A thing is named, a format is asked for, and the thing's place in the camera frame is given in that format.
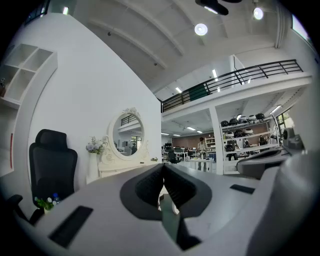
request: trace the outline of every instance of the vase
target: vase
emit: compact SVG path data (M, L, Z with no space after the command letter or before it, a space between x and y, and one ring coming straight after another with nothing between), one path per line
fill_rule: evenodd
M97 153L89 153L89 169L86 183L89 184L99 178Z

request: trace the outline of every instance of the oval mirror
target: oval mirror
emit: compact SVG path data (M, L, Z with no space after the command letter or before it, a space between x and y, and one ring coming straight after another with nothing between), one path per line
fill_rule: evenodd
M114 123L112 135L118 152L127 157L134 155L142 145L142 124L135 115L122 114Z

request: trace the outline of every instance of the white pillar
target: white pillar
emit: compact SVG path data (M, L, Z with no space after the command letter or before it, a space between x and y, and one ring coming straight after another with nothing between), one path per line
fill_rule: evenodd
M215 154L216 154L216 174L223 175L224 174L224 152L222 145L222 134L220 131L220 123L218 120L218 115L216 111L216 107L212 106L209 108L211 121L214 132L214 141L215 141Z

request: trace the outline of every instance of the standing person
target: standing person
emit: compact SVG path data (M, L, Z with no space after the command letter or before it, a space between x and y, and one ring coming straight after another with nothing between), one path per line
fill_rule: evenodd
M137 152L136 143L133 143L133 146L131 147L131 155Z
M204 151L204 154L203 154L203 159L205 159L207 157L207 144L204 142L204 138L200 138L200 142L198 143L198 152L200 154L200 158L201 158L201 151ZM198 163L198 170L201 171L201 162ZM203 171L206 172L207 171L207 163L204 162L203 163Z

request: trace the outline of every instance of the bottle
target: bottle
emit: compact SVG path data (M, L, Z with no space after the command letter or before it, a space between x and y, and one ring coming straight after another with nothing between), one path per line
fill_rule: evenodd
M58 197L58 193L54 193L54 194L53 194L53 200L56 201L56 204L59 204L59 203L60 203L61 200L60 200L60 198Z

